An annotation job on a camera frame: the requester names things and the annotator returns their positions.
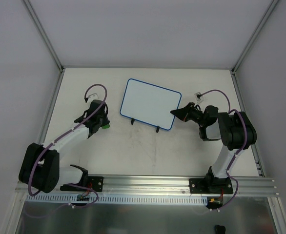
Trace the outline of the green black whiteboard eraser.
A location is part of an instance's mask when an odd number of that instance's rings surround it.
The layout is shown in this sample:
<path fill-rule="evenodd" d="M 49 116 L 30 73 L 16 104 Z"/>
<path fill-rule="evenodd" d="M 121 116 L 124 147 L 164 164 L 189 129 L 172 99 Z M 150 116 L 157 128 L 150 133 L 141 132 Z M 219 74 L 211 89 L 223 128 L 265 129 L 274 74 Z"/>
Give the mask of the green black whiteboard eraser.
<path fill-rule="evenodd" d="M 110 124 L 102 126 L 103 129 L 108 129 L 110 127 Z"/>

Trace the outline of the blue framed whiteboard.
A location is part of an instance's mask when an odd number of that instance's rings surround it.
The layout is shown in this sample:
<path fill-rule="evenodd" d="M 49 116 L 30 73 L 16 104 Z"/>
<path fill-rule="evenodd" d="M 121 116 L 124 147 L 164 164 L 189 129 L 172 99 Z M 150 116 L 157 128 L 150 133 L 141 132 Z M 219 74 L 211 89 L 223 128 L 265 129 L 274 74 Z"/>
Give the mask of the blue framed whiteboard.
<path fill-rule="evenodd" d="M 130 78 L 124 91 L 120 115 L 166 131 L 171 130 L 182 94 L 159 85 Z"/>

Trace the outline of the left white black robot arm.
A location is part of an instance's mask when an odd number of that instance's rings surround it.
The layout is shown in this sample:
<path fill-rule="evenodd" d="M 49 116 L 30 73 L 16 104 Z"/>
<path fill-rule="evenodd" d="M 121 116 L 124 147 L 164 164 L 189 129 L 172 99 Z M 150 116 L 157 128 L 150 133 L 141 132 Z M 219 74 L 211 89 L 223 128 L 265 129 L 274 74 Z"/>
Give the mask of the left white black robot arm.
<path fill-rule="evenodd" d="M 19 172 L 19 181 L 27 185 L 28 194 L 49 193 L 56 187 L 62 191 L 100 192 L 102 177 L 92 177 L 78 166 L 60 166 L 60 160 L 81 142 L 91 138 L 99 129 L 109 128 L 108 107 L 103 100 L 93 100 L 73 126 L 50 143 L 31 143 Z"/>

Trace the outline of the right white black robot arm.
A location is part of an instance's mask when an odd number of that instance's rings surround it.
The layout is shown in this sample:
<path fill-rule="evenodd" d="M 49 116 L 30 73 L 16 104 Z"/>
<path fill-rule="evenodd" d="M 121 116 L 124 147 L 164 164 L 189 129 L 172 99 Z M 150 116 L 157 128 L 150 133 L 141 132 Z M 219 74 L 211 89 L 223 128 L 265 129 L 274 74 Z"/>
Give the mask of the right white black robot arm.
<path fill-rule="evenodd" d="M 203 141 L 222 141 L 222 148 L 215 163 L 203 178 L 189 179 L 191 194 L 232 194 L 230 171 L 241 153 L 256 143 L 257 133 L 245 112 L 231 110 L 219 112 L 208 105 L 202 111 L 193 102 L 185 107 L 170 111 L 183 122 L 193 121 L 199 126 Z"/>

